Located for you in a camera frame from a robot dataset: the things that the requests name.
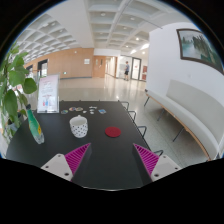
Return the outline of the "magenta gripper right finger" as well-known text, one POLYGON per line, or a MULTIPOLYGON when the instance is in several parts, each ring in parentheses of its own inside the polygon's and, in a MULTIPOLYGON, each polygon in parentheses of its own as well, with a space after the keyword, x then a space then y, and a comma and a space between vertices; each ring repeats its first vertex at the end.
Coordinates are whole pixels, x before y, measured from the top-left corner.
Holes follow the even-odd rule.
POLYGON ((133 152, 142 180, 145 182, 154 182, 181 170, 181 167, 167 155, 157 155, 138 144, 133 144, 133 152))

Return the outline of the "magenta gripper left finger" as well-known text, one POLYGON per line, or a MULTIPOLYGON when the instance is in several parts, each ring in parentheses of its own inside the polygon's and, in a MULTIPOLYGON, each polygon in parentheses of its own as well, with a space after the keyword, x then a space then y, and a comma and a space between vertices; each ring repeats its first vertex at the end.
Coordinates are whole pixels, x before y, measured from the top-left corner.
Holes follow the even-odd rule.
POLYGON ((56 154, 42 169, 65 180, 71 181, 74 175, 80 170, 84 157, 90 152, 91 144, 87 143, 67 154, 56 154))

